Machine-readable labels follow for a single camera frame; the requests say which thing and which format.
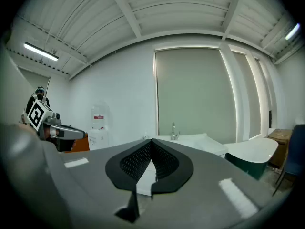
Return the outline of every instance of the sink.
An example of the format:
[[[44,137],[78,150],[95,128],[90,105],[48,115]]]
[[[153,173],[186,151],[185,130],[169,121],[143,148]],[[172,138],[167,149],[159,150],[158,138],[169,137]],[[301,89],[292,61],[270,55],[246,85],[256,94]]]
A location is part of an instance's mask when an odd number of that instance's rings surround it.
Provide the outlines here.
[[[173,143],[178,143],[191,148],[222,156],[228,152],[228,148],[221,143],[211,139],[206,133],[195,135],[180,135],[178,140],[171,140],[169,135],[159,135],[154,138]]]

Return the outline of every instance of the ceiling beam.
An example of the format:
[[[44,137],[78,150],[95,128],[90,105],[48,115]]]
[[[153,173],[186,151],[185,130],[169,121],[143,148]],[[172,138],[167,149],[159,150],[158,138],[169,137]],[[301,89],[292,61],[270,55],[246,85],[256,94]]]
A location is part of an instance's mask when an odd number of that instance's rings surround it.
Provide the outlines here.
[[[197,29],[184,29],[184,30],[171,30],[171,31],[163,31],[163,32],[157,32],[157,33],[153,33],[153,34],[148,34],[145,36],[142,36],[140,38],[135,38],[120,44],[117,44],[111,48],[108,48],[105,51],[100,52],[97,56],[95,56],[92,60],[90,60],[87,64],[85,64],[84,66],[80,67],[79,69],[77,69],[75,72],[71,73],[71,76],[69,78],[69,80],[73,79],[78,73],[80,73],[81,71],[83,71],[85,68],[87,68],[89,65],[93,64],[94,62],[96,62],[97,60],[99,60],[100,58],[108,55],[109,53],[114,52],[115,50],[118,50],[120,48],[129,46],[131,44],[137,43],[137,42],[142,42],[144,40],[148,40],[151,38],[156,38],[156,37],[161,37],[161,36],[169,36],[169,35],[179,35],[179,34],[203,34],[203,35],[213,35],[213,36],[223,36],[223,32],[220,31],[212,31],[212,30],[197,30]],[[259,45],[256,45],[252,42],[249,42],[247,40],[244,40],[242,38],[239,37],[235,37],[235,36],[228,36],[228,38],[234,39],[236,41],[245,43],[247,45],[250,45],[252,47],[255,47],[256,49],[262,51],[263,53],[269,55],[270,52],[262,49]]]
[[[269,45],[274,44],[278,39],[282,38],[289,28],[292,26],[292,20],[289,19],[288,13],[285,13],[273,29],[266,35],[261,42],[261,47],[266,48]]]
[[[141,28],[127,0],[115,0],[137,38],[141,37]]]
[[[24,33],[25,31],[29,33],[33,38],[45,43],[49,32],[40,26],[24,19],[22,17],[16,17],[14,20],[14,29],[16,31],[20,31]],[[83,56],[83,54],[78,51],[77,49],[73,48],[68,43],[64,42],[63,40],[57,38],[56,36],[50,34],[46,45],[56,48],[57,50],[61,50],[66,53],[68,56],[76,59],[78,62],[82,64],[86,64],[87,60]]]
[[[304,46],[304,40],[302,36],[299,36],[299,39],[292,43],[292,45],[288,46],[281,54],[280,58],[274,62],[274,64],[282,63],[284,60],[288,59],[290,56],[295,54]]]
[[[20,54],[17,54],[15,52],[12,52],[10,50],[7,50],[9,53],[9,56],[13,59],[15,64],[20,66],[21,68],[25,68],[27,70],[30,70],[32,72],[35,72],[37,74],[46,76],[46,77],[52,77],[52,75],[58,75],[65,79],[69,78],[69,75],[63,72],[60,72],[58,70],[55,70],[53,68],[50,68],[44,64],[38,63],[34,60],[31,60],[29,58],[26,58]]]
[[[222,26],[222,29],[223,29],[223,32],[224,32],[222,40],[225,40],[225,38],[229,34],[234,21],[236,20],[237,16],[239,15],[240,9],[241,9],[242,4],[243,4],[243,1],[244,0],[231,0],[229,10],[228,10],[228,12],[225,16],[223,26]]]

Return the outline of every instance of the floor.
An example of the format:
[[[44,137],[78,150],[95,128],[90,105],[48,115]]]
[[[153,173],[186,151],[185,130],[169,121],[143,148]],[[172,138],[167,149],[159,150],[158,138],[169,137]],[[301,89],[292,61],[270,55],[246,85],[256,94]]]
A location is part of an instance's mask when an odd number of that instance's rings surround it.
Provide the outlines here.
[[[275,182],[277,181],[279,175],[280,175],[280,170],[267,166],[265,172],[263,173],[259,181],[265,184],[270,190],[270,193],[273,194],[276,188]],[[290,189],[291,186],[292,186],[292,182],[284,178],[276,194],[283,193],[284,191]],[[152,200],[150,196],[146,196],[142,194],[137,194],[137,198],[138,198],[139,213],[142,214],[145,211],[145,209],[149,206],[149,204],[152,202]]]

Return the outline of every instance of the fluorescent light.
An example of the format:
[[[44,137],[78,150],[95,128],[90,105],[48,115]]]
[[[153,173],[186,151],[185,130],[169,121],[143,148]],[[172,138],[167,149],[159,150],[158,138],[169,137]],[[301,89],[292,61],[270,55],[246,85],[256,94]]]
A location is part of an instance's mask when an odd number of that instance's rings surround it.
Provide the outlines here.
[[[54,60],[54,61],[57,61],[57,60],[58,60],[58,57],[57,57],[57,56],[55,56],[55,55],[53,55],[53,54],[51,54],[51,53],[49,53],[49,52],[47,52],[47,51],[44,51],[43,49],[40,49],[40,48],[38,48],[38,47],[35,47],[34,45],[32,45],[32,44],[30,44],[30,43],[28,43],[28,42],[26,42],[26,43],[24,44],[24,47],[27,48],[27,49],[30,49],[30,50],[33,51],[33,52],[39,53],[39,54],[42,55],[42,56],[45,56],[45,57],[47,57],[47,58],[49,58],[49,59],[52,59],[52,60]]]
[[[297,32],[299,28],[300,28],[300,23],[296,24],[296,26],[288,33],[288,35],[286,35],[285,39],[289,40]]]

